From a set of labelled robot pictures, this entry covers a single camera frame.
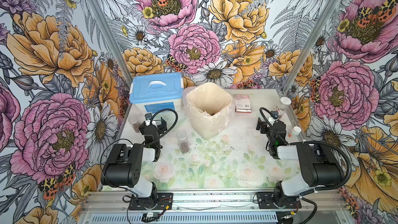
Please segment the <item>clear jar with dried flowers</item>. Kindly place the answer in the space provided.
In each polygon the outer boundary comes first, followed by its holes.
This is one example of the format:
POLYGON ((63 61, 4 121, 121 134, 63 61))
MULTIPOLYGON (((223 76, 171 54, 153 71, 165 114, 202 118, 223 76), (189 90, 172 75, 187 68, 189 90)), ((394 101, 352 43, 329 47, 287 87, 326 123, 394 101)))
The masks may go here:
POLYGON ((176 137, 178 139, 178 145, 181 153, 188 153, 190 151, 190 144, 188 141, 187 132, 180 130, 176 133, 176 137))

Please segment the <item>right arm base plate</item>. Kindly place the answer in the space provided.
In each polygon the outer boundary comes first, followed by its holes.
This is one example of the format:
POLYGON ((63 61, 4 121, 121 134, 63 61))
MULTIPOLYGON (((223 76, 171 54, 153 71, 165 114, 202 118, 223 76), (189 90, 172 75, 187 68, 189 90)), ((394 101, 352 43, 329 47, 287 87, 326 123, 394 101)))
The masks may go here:
POLYGON ((259 209, 300 209, 302 208, 299 198, 286 197, 280 198, 274 196, 272 192, 257 192, 255 199, 259 209))

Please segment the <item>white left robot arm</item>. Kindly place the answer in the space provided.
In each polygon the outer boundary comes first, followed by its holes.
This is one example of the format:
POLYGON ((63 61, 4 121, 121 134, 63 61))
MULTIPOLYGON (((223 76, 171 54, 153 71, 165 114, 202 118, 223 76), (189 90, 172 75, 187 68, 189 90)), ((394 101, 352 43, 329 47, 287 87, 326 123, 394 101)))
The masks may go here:
POLYGON ((142 144, 116 144, 102 169, 101 183, 113 188, 125 188, 132 193, 133 208, 153 209, 159 201, 155 183, 141 175, 144 162, 157 162, 161 148, 159 137, 167 131, 164 119, 140 125, 145 140, 142 144))

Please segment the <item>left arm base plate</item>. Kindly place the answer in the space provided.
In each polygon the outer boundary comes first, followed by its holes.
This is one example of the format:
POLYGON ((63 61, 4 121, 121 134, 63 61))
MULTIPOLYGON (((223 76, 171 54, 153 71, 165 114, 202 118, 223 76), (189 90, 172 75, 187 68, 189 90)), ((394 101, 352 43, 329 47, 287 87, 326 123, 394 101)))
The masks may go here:
POLYGON ((173 205, 173 196, 173 193, 161 192, 157 194, 152 194, 149 198, 134 198, 132 201, 130 201, 128 210, 169 210, 172 208, 173 205))

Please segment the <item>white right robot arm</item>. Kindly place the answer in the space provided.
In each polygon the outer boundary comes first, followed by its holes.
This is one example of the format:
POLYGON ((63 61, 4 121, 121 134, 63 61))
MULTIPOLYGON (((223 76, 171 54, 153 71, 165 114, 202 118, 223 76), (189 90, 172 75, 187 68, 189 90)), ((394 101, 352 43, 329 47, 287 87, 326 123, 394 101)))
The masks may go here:
POLYGON ((259 118, 256 129, 266 134, 266 148, 273 159, 297 161, 300 167, 295 176, 278 181, 272 192, 259 193, 259 208, 300 208, 300 197, 348 182, 352 164, 340 148, 317 141, 288 143, 286 125, 281 121, 259 118))

